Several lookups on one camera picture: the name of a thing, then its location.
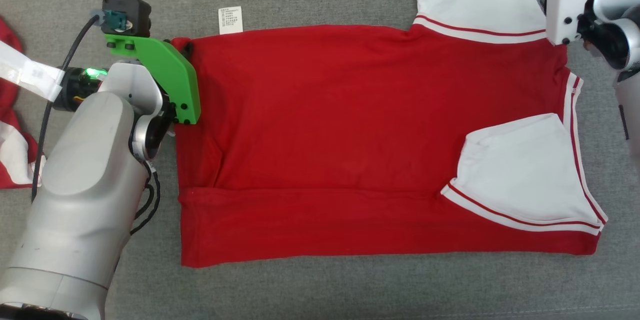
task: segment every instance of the red stripe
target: red stripe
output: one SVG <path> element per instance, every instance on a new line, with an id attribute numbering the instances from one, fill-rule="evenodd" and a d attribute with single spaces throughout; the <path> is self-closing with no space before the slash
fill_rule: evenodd
<path id="1" fill-rule="evenodd" d="M 573 89 L 578 89 L 578 84 L 580 83 L 580 77 L 576 77 L 575 78 L 575 83 L 573 84 Z M 598 211 L 598 209 L 596 209 L 596 207 L 594 206 L 594 202 L 592 202 L 591 198 L 589 197 L 589 195 L 587 195 L 587 191 L 585 190 L 584 187 L 584 183 L 583 183 L 583 176 L 582 176 L 582 172 L 581 172 L 581 160 L 578 157 L 578 144 L 576 143 L 576 136 L 578 136 L 578 134 L 576 134 L 576 132 L 574 131 L 574 97 L 576 96 L 575 92 L 571 92 L 571 122 L 569 123 L 569 127 L 571 127 L 571 143 L 573 144 L 573 158 L 575 160 L 575 166 L 576 166 L 576 170 L 578 170 L 578 179 L 580 180 L 580 186 L 582 186 L 582 192 L 584 193 L 584 197 L 585 199 L 587 199 L 587 201 L 589 202 L 589 205 L 591 206 L 592 210 L 594 213 L 596 213 L 596 215 L 598 216 L 598 219 L 600 219 L 600 221 L 602 222 L 602 224 L 606 224 L 605 220 L 603 219 L 601 213 Z"/>
<path id="2" fill-rule="evenodd" d="M 511 216 L 505 215 L 505 214 L 501 214 L 498 213 L 498 211 L 494 211 L 493 209 L 489 209 L 486 206 L 483 206 L 482 204 L 476 202 L 475 200 L 471 199 L 470 197 L 467 197 L 466 194 L 462 193 L 462 191 L 456 189 L 451 183 L 448 184 L 448 186 L 451 188 L 451 190 L 455 191 L 458 195 L 460 195 L 461 197 L 463 197 L 464 199 L 467 199 L 468 201 L 472 202 L 473 204 L 476 204 L 477 206 L 480 206 L 480 208 L 483 208 L 486 211 L 489 211 L 489 213 L 495 214 L 495 215 L 499 215 L 502 216 L 504 218 L 507 218 L 509 220 L 513 220 L 514 222 L 517 223 L 521 223 L 521 224 L 525 224 L 525 225 L 532 225 L 535 227 L 548 227 L 551 225 L 564 225 L 564 224 L 580 224 L 580 225 L 586 225 L 590 228 L 594 228 L 594 229 L 599 229 L 599 226 L 593 225 L 593 224 L 589 224 L 589 223 L 585 223 L 585 222 L 559 222 L 559 223 L 550 223 L 550 224 L 535 224 L 535 223 L 528 223 L 528 222 L 523 222 L 522 220 L 513 218 Z"/>
<path id="3" fill-rule="evenodd" d="M 543 33 L 545 30 L 544 29 L 540 29 L 540 30 L 534 30 L 534 31 L 528 31 L 526 33 L 499 33 L 497 31 L 490 31 L 490 30 L 484 30 L 484 29 L 474 29 L 474 28 L 462 28 L 459 26 L 453 26 L 453 25 L 448 25 L 448 24 L 444 24 L 441 22 L 438 22 L 437 20 L 433 20 L 431 18 L 428 18 L 422 14 L 418 14 L 416 16 L 417 18 L 423 18 L 429 22 L 432 22 L 433 24 L 439 25 L 439 26 L 443 26 L 445 28 L 448 29 L 454 29 L 454 30 L 461 30 L 461 31 L 473 31 L 475 33 L 484 33 L 484 34 L 490 34 L 490 35 L 497 35 L 497 36 L 522 36 L 522 35 L 532 35 L 532 34 L 538 34 L 538 33 Z"/>

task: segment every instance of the clothing care label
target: clothing care label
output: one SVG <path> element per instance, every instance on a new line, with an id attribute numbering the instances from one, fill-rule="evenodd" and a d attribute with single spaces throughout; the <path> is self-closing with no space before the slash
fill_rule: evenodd
<path id="1" fill-rule="evenodd" d="M 242 31 L 242 7 L 229 6 L 217 10 L 220 34 L 239 33 Z"/>

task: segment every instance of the green light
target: green light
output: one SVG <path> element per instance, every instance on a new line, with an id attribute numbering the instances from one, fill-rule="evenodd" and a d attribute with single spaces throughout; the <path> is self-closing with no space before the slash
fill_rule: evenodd
<path id="1" fill-rule="evenodd" d="M 107 71 L 104 69 L 94 69 L 94 68 L 87 68 L 84 70 L 84 73 L 87 75 L 87 77 L 90 77 L 91 79 L 96 79 L 98 78 L 99 75 L 107 75 Z"/>

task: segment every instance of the green plastic part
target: green plastic part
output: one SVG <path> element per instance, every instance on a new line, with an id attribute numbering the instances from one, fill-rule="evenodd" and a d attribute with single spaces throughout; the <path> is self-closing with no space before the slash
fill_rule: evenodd
<path id="1" fill-rule="evenodd" d="M 105 34 L 112 54 L 137 58 L 169 100 L 175 103 L 178 122 L 196 124 L 201 115 L 198 78 L 194 66 L 173 45 L 156 38 Z"/>

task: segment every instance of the white tape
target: white tape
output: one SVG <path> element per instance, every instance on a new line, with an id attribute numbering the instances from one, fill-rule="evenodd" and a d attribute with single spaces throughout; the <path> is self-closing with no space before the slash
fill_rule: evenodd
<path id="1" fill-rule="evenodd" d="M 32 61 L 21 52 L 0 42 L 0 77 L 54 101 L 62 90 L 64 72 L 58 68 Z"/>

